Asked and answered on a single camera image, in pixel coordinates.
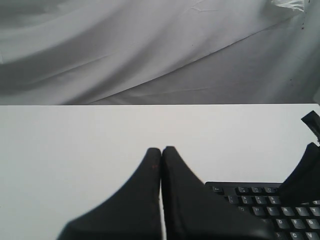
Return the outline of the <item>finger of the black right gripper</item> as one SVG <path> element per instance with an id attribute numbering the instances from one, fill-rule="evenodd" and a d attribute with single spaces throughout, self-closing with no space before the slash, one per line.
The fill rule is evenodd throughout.
<path id="1" fill-rule="evenodd" d="M 284 203 L 306 203 L 320 199 L 320 147 L 313 142 L 293 172 L 279 187 Z"/>

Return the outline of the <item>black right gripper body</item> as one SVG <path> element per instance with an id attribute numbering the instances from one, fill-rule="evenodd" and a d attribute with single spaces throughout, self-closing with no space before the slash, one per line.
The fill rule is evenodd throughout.
<path id="1" fill-rule="evenodd" d="M 317 141 L 320 142 L 320 116 L 312 110 L 302 117 L 301 120 L 313 132 Z"/>

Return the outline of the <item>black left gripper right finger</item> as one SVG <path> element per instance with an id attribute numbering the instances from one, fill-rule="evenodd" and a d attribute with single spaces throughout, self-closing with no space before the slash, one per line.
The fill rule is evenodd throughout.
<path id="1" fill-rule="evenodd" d="M 173 146 L 161 157 L 168 240 L 274 240 L 273 226 L 209 191 Z"/>

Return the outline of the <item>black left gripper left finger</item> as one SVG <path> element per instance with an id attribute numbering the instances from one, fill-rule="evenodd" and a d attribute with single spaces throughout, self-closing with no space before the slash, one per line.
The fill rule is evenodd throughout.
<path id="1" fill-rule="evenodd" d="M 149 148 L 127 182 L 109 199 L 68 222 L 60 240 L 160 240 L 161 151 Z"/>

